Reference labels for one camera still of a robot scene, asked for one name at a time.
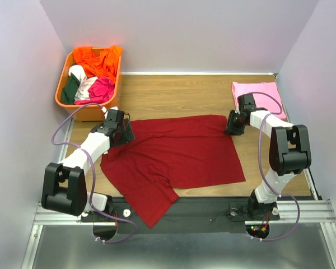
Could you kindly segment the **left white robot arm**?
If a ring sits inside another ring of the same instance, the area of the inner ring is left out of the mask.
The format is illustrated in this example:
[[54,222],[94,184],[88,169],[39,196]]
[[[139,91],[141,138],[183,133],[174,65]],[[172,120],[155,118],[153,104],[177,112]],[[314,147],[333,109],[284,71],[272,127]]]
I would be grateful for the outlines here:
[[135,140],[128,118],[105,120],[95,126],[81,144],[71,143],[76,149],[59,163],[50,163],[45,168],[41,206],[72,216],[94,211],[102,221],[113,216],[113,206],[108,196],[86,188],[86,174],[95,171],[94,162],[112,147]]

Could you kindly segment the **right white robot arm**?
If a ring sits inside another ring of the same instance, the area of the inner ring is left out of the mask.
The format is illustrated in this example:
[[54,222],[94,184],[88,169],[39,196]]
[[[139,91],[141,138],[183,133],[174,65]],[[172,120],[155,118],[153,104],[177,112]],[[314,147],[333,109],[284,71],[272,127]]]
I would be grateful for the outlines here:
[[[258,165],[262,183],[256,187],[246,205],[250,219],[265,215],[278,215],[276,201],[282,196],[287,183],[297,174],[309,168],[312,162],[309,132],[305,125],[285,122],[267,110],[237,112],[231,110],[225,132],[228,135],[242,135],[245,127],[259,130]],[[262,168],[262,136],[270,138],[269,170]]]

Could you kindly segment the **dark red t shirt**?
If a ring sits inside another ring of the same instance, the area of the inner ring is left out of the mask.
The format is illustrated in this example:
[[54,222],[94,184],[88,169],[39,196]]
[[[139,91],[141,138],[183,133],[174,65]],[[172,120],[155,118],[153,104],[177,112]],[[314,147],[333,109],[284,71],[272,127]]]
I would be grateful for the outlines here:
[[178,199],[176,189],[245,181],[222,115],[135,120],[134,141],[111,148],[101,170],[149,227]]

